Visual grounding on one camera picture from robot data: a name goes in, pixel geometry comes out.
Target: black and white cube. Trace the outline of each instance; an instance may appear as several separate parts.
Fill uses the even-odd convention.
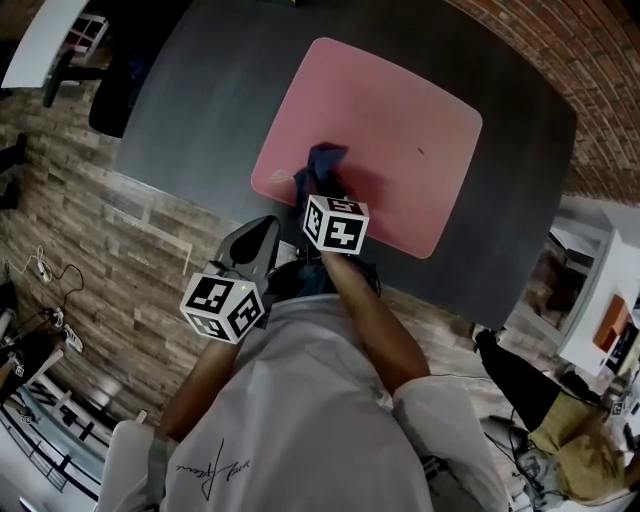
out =
[[[368,225],[364,203],[309,196],[302,229],[320,251],[360,254]]]
[[[250,281],[193,274],[180,311],[201,336],[238,343],[264,314]]]

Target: white t-shirt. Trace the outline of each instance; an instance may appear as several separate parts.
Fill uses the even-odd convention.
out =
[[[276,304],[175,451],[135,443],[149,474],[163,468],[164,489],[154,477],[131,481],[110,491],[122,499],[109,512],[508,510],[466,390],[426,377],[390,407],[381,390],[337,296]]]

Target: black chair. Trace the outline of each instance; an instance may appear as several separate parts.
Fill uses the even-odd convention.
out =
[[[92,2],[89,7],[109,21],[111,63],[106,70],[71,66],[74,52],[66,52],[46,85],[43,105],[53,105],[65,80],[102,80],[93,99],[89,125],[105,135],[122,137],[156,57],[190,3],[191,0],[176,0],[160,6],[151,0]]]

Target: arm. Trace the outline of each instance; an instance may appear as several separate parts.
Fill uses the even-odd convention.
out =
[[[416,340],[351,262],[336,253],[323,253],[322,261],[389,393],[410,380],[431,375]]]
[[[181,442],[213,404],[231,377],[240,344],[211,341],[162,415],[161,435]]]

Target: gray table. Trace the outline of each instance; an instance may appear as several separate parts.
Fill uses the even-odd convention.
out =
[[[385,284],[499,327],[544,244],[569,170],[576,116],[499,38],[443,0],[195,0],[165,44],[127,126],[116,170],[237,221],[289,209],[250,176],[311,43],[331,37],[430,80],[484,126],[434,254],[367,240]]]

